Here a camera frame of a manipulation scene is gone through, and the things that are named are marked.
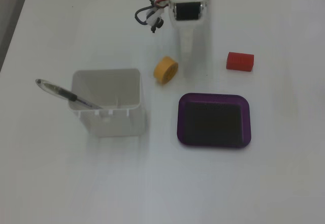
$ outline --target black pen grip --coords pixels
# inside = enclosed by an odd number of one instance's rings
[[[69,101],[76,101],[77,100],[77,96],[74,93],[71,93],[70,91],[67,91],[63,88],[60,88],[58,91],[58,95],[68,99]]]

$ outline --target purple tray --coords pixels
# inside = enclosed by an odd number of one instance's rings
[[[249,104],[239,95],[185,94],[178,105],[177,137],[188,146],[246,147]]]

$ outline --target black cable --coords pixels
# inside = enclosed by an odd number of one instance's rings
[[[147,22],[146,22],[146,21],[143,22],[143,21],[140,20],[140,18],[138,17],[138,14],[139,14],[140,12],[143,12],[143,11],[149,10],[149,9],[151,9],[151,8],[152,8],[152,6],[148,6],[148,7],[144,7],[144,8],[141,8],[141,9],[137,10],[137,12],[135,13],[134,17],[135,17],[135,19],[138,21],[138,23],[140,23],[140,24],[142,24],[142,25],[147,25]]]
[[[135,17],[136,21],[137,21],[138,23],[140,23],[141,25],[147,25],[147,22],[146,22],[146,21],[144,21],[144,22],[141,21],[140,18],[138,17],[138,14],[139,14],[140,12],[143,12],[143,11],[149,10],[149,9],[151,9],[151,8],[154,8],[154,7],[155,7],[155,6],[154,6],[154,0],[150,0],[150,2],[151,2],[151,6],[141,8],[141,9],[137,10],[136,13],[135,13],[135,16],[134,16],[134,17]]]

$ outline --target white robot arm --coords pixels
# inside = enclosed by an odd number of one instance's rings
[[[151,31],[154,33],[164,24],[161,14],[164,12],[164,8],[168,8],[172,25],[180,32],[181,52],[190,54],[193,29],[204,23],[208,0],[150,0],[150,2],[150,6],[136,12],[136,20],[142,25],[151,26]],[[141,21],[138,14],[146,10],[146,21]]]

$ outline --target purple frame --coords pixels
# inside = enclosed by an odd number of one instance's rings
[[[242,117],[242,136],[243,145],[241,148],[246,147],[251,141],[250,129],[250,115],[249,103],[247,100],[239,95],[231,94],[209,94],[209,93],[187,93],[182,96],[178,104],[178,122],[177,122],[177,137],[179,141],[184,144],[184,119],[185,119],[185,105],[188,102],[194,103],[213,103],[213,104],[234,104],[241,108]]]

